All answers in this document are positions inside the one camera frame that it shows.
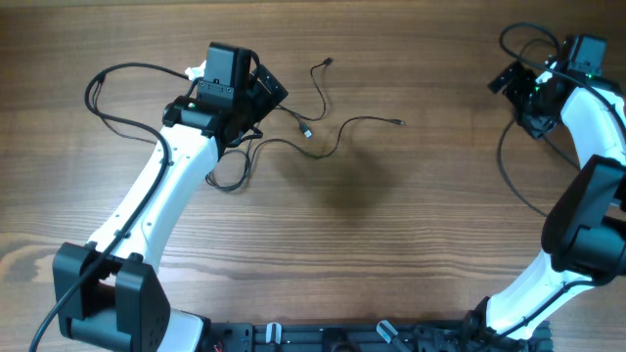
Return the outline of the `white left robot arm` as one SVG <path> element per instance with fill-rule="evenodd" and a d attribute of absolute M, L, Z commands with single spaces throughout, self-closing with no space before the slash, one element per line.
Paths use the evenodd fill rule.
<path fill-rule="evenodd" d="M 62 336 L 112 351 L 207 351 L 208 318 L 170 305 L 157 271 L 196 187 L 222 155 L 258 139 L 287 90 L 249 49 L 213 43 L 189 91 L 168 104 L 154 151 L 122 203 L 87 243 L 53 260 Z"/>

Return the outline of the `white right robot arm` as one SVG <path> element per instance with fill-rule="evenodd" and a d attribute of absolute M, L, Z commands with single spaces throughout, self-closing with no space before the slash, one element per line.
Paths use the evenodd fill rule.
<path fill-rule="evenodd" d="M 534 332 L 558 308 L 625 273 L 625 223 L 607 214 L 625 205 L 624 95 L 602 77 L 605 39 L 573 34 L 550 42 L 556 52 L 547 61 L 516 53 L 488 88 L 509 99 L 513 122 L 532 138 L 564 126 L 579 172 L 545 215 L 537 257 L 468 313 L 462 337 L 478 350 L 530 350 Z"/>

